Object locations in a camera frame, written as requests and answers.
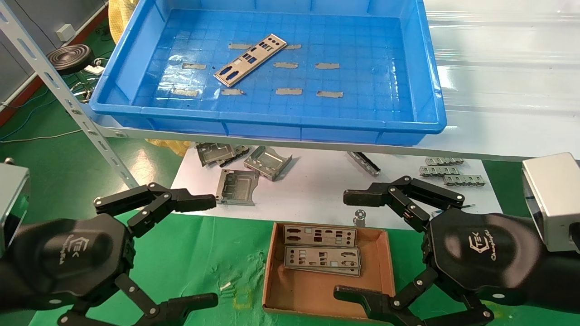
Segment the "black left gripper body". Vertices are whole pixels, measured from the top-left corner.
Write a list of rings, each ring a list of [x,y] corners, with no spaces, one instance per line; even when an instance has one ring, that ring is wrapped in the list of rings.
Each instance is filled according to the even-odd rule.
[[[135,254],[127,227],[106,213],[23,225],[8,247],[8,310],[99,306],[118,292],[115,279]]]

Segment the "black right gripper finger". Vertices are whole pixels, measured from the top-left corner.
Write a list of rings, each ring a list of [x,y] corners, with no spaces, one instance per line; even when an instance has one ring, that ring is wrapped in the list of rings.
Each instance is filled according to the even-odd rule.
[[[415,201],[444,211],[462,208],[464,196],[452,190],[402,176],[391,183],[372,183],[366,190],[345,190],[343,202],[347,206],[391,208],[417,232],[426,232],[430,215]]]
[[[420,319],[409,309],[439,277],[433,268],[427,268],[414,281],[408,283],[397,295],[363,288],[337,285],[334,297],[339,301],[358,303],[371,320],[387,322],[394,326],[485,326],[494,320],[494,313],[473,294],[461,295],[465,311]]]

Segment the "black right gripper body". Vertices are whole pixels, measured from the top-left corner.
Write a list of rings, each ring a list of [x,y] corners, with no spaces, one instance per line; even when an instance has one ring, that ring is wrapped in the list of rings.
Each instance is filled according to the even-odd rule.
[[[446,293],[502,305],[528,301],[529,278],[545,252],[531,219],[501,213],[450,209],[431,219],[427,239]]]

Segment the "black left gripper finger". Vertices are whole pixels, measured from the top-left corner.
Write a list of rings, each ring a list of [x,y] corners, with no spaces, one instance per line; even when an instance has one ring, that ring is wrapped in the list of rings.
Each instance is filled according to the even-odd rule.
[[[125,273],[119,275],[114,285],[121,290],[142,312],[135,326],[182,326],[189,314],[195,310],[209,309],[219,303],[217,294],[204,293],[187,297],[172,298],[156,304]],[[90,305],[77,302],[72,309],[60,316],[59,326],[113,326],[112,323],[86,316]]]
[[[145,184],[94,200],[97,213],[118,216],[140,208],[128,220],[132,237],[140,238],[172,212],[201,212],[216,207],[213,194],[191,195],[186,188],[165,188],[157,183]]]

